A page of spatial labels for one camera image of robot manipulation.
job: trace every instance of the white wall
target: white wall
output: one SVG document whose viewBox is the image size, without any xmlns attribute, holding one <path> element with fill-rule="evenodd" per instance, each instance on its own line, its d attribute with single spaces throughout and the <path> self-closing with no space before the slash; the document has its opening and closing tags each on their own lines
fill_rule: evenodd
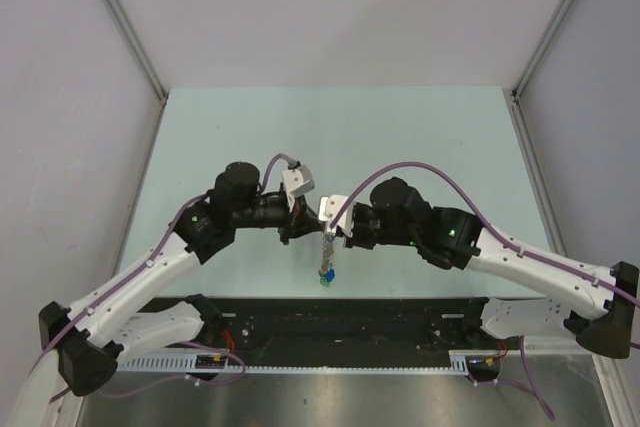
<svg viewBox="0 0 640 427">
<path fill-rule="evenodd" d="M 522 99 L 568 248 L 640 267 L 640 0 L 578 0 Z M 640 313 L 635 341 L 640 342 Z M 626 362 L 640 398 L 640 352 Z"/>
<path fill-rule="evenodd" d="M 560 0 L 121 0 L 172 87 L 512 87 Z"/>
<path fill-rule="evenodd" d="M 2 0 L 0 425 L 38 310 L 112 272 L 160 106 L 101 0 Z"/>
</svg>

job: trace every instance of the metal frame edge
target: metal frame edge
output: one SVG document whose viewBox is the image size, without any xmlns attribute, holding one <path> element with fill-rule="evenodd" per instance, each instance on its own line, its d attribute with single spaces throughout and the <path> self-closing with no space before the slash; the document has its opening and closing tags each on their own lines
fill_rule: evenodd
<svg viewBox="0 0 640 427">
<path fill-rule="evenodd" d="M 525 65 L 525 68 L 513 89 L 516 99 L 519 99 L 522 96 L 522 93 L 529 85 L 531 77 L 537 70 L 542 59 L 544 58 L 545 53 L 549 49 L 549 46 L 560 31 L 560 28 L 564 24 L 565 20 L 567 19 L 567 14 L 571 10 L 571 7 L 575 3 L 575 1 L 576 0 L 560 0 L 558 7 L 556 7 L 556 10 L 551 16 L 551 20 L 545 27 L 542 37 L 538 41 L 533 54 L 527 61 L 527 64 Z"/>
<path fill-rule="evenodd" d="M 133 55 L 134 60 L 142 70 L 147 82 L 158 98 L 158 101 L 161 105 L 164 105 L 167 99 L 167 90 L 163 87 L 151 60 L 149 60 L 149 56 L 147 55 L 145 48 L 140 42 L 140 38 L 136 34 L 133 25 L 129 20 L 129 16 L 122 7 L 122 4 L 119 0 L 102 1 L 116 24 L 116 27 L 120 31 L 125 44 L 127 44 L 131 55 Z"/>
<path fill-rule="evenodd" d="M 62 404 L 58 409 L 58 416 L 52 427 L 76 427 L 80 418 L 80 409 L 84 397 L 76 397 L 75 395 L 67 395 L 63 398 Z"/>
<path fill-rule="evenodd" d="M 519 97 L 514 92 L 511 95 L 505 93 L 505 98 L 549 245 L 554 252 L 567 256 L 569 255 L 567 247 L 553 210 L 540 162 L 522 115 Z M 620 361 L 594 355 L 593 363 L 600 379 L 600 386 L 613 425 L 615 427 L 640 425 L 640 413 L 630 397 L 630 387 Z"/>
<path fill-rule="evenodd" d="M 122 236 L 120 238 L 120 243 L 118 246 L 118 254 L 112 266 L 111 272 L 109 273 L 109 278 L 113 277 L 118 273 L 120 263 L 122 262 L 122 258 L 124 257 L 124 251 L 127 247 L 127 240 L 129 239 L 129 234 L 131 233 L 131 227 L 133 226 L 133 219 L 135 218 L 136 210 L 138 209 L 138 202 L 140 201 L 140 195 L 142 194 L 142 187 L 144 186 L 144 181 L 147 177 L 147 172 L 149 171 L 149 165 L 151 164 L 151 157 L 153 155 L 153 150 L 156 146 L 156 141 L 158 140 L 158 134 L 160 133 L 160 126 L 162 125 L 162 119 L 164 117 L 165 108 L 166 108 L 166 105 L 163 104 L 162 108 L 160 109 L 160 112 L 157 115 L 157 118 L 154 120 L 155 125 L 153 127 L 151 142 L 149 143 L 149 147 L 145 154 L 144 164 L 142 166 L 140 176 L 138 178 L 138 181 L 136 182 L 135 195 L 134 195 L 133 201 L 131 202 L 131 208 L 129 209 L 129 213 L 127 215 L 124 231 L 122 232 Z"/>
</svg>

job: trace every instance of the red wire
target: red wire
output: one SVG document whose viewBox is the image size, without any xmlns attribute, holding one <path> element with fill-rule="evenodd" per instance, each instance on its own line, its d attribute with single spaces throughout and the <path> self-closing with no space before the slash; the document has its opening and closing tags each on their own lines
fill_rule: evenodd
<svg viewBox="0 0 640 427">
<path fill-rule="evenodd" d="M 220 333 L 227 339 L 227 349 L 231 346 L 231 353 L 234 353 L 236 351 L 236 343 L 231 337 L 231 333 L 228 330 L 223 330 Z"/>
<path fill-rule="evenodd" d="M 502 350 L 504 350 L 504 353 L 503 353 L 503 354 L 500 354 L 500 357 L 498 357 L 498 360 L 500 360 L 500 359 L 504 359 L 504 358 L 507 356 L 507 354 L 509 353 L 509 346 L 508 346 L 508 345 L 507 345 L 507 343 L 506 343 L 504 340 L 502 340 L 502 339 L 499 339 L 499 340 L 498 340 L 498 344 L 500 344 L 500 347 L 502 347 Z"/>
</svg>

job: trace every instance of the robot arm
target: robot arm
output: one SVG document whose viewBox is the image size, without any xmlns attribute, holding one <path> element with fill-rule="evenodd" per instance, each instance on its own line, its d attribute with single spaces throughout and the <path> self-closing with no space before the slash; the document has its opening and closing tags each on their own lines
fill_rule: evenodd
<svg viewBox="0 0 640 427">
<path fill-rule="evenodd" d="M 511 280 L 548 296 L 546 299 L 487 300 L 475 305 L 479 327 L 497 338 L 516 335 L 575 337 L 582 347 L 608 357 L 629 355 L 634 305 L 598 285 L 607 282 L 636 295 L 638 269 L 620 262 L 615 267 L 580 263 L 545 252 L 496 231 L 519 246 L 507 248 L 480 219 L 455 208 L 432 207 L 419 192 L 399 178 L 377 185 L 371 205 L 353 203 L 338 218 L 347 197 L 320 201 L 325 244 L 344 237 L 345 247 L 373 249 L 375 245 L 412 246 L 427 262 L 441 269 L 469 269 Z M 537 259 L 544 257 L 595 277 L 589 282 Z M 325 259 L 321 276 L 333 276 Z"/>
<path fill-rule="evenodd" d="M 82 396 L 97 390 L 118 364 L 144 353 L 215 336 L 222 315 L 200 295 L 156 314 L 136 313 L 165 286 L 230 245 L 239 228 L 277 228 L 284 244 L 320 231 L 322 224 L 304 198 L 313 186 L 309 170 L 297 164 L 283 172 L 280 191 L 259 194 L 258 169 L 231 164 L 213 189 L 181 210 L 159 249 L 150 249 L 68 309 L 56 302 L 44 307 L 42 346 L 46 353 L 56 344 L 58 371 L 71 391 Z"/>
</svg>

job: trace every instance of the light blue table surface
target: light blue table surface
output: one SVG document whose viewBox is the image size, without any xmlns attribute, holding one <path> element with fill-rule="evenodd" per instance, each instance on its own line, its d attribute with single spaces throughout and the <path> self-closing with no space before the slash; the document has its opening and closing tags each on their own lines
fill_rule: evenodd
<svg viewBox="0 0 640 427">
<path fill-rule="evenodd" d="M 179 206 L 211 188 L 227 164 L 244 160 L 263 171 L 277 152 L 309 166 L 316 189 L 307 199 L 316 210 L 321 195 L 348 195 L 383 166 L 419 160 L 451 175 L 494 224 L 548 248 L 499 87 L 174 89 L 122 265 L 156 242 Z M 278 164 L 274 169 L 273 189 L 283 168 L 285 164 Z M 444 181 L 427 171 L 404 169 L 394 174 L 416 187 L 431 205 L 465 208 Z M 368 202 L 369 191 L 361 202 Z M 536 295 L 496 277 L 442 271 L 412 248 L 395 246 L 373 251 L 338 247 L 336 280 L 327 288 L 317 274 L 320 243 L 320 234 L 283 246 L 275 230 L 238 231 L 233 245 L 161 295 Z"/>
</svg>

